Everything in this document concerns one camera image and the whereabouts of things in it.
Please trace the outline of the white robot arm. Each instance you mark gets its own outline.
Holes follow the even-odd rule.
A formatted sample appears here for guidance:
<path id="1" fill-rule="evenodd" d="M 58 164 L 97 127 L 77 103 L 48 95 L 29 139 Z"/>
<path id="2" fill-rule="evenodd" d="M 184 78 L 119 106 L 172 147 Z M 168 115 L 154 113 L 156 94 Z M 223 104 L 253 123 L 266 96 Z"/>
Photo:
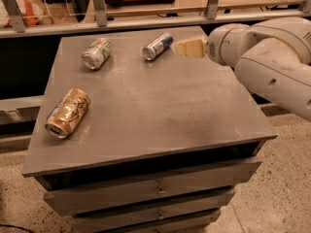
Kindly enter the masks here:
<path id="1" fill-rule="evenodd" d="M 231 23 L 208 37 L 175 44 L 178 54 L 208 56 L 233 68 L 248 90 L 311 120 L 311 21 L 281 17 L 253 25 Z"/>

